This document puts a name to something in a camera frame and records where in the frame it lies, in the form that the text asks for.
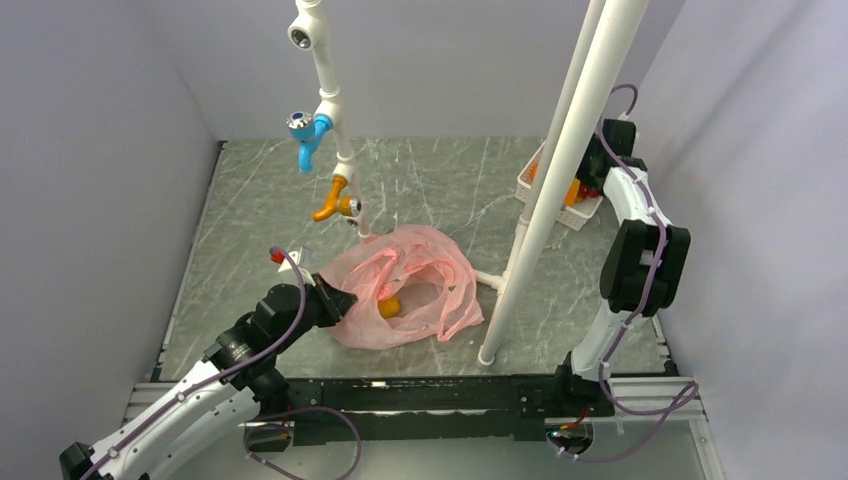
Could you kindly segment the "yellow fake mango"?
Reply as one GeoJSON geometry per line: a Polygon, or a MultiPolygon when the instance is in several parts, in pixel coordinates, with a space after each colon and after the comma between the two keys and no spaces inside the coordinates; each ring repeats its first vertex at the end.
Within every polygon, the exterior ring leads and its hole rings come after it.
{"type": "Polygon", "coordinates": [[[397,296],[381,299],[377,302],[377,309],[383,319],[396,317],[401,309],[401,303],[397,296]]]}

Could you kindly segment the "red lychee bunch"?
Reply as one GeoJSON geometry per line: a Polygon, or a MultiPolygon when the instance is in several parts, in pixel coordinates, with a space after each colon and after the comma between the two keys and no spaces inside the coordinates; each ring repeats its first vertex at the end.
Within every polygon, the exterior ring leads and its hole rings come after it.
{"type": "Polygon", "coordinates": [[[586,185],[581,185],[577,192],[576,202],[580,203],[587,199],[594,199],[599,196],[599,193],[586,185]]]}

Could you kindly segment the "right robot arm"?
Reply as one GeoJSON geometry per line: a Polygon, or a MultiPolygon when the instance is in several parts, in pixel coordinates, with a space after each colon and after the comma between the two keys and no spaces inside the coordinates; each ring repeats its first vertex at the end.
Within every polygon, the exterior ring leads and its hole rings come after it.
{"type": "Polygon", "coordinates": [[[634,157],[636,136],[629,120],[602,120],[578,168],[578,179],[611,203],[618,231],[601,269],[598,313],[555,372],[551,401],[564,415],[605,400],[616,350],[642,320],[672,304],[691,245],[690,232],[659,206],[645,162],[634,157]]]}

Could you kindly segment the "pink plastic bag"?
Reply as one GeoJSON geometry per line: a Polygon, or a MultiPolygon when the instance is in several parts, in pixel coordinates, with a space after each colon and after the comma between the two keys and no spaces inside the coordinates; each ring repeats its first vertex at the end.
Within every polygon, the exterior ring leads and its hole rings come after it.
{"type": "Polygon", "coordinates": [[[428,225],[401,225],[360,243],[320,270],[358,302],[330,329],[348,348],[386,350],[429,337],[451,340],[484,321],[475,271],[458,244],[428,225]],[[397,296],[402,309],[383,319],[377,302],[397,296]]]}

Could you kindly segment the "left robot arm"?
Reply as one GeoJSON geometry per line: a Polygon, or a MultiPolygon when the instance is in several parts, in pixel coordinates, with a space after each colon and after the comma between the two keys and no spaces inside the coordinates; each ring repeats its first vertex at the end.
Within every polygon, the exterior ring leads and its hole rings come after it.
{"type": "Polygon", "coordinates": [[[335,326],[356,302],[317,274],[273,286],[141,414],[92,446],[67,447],[63,478],[167,479],[236,425],[279,417],[289,384],[277,356],[310,329],[335,326]]]}

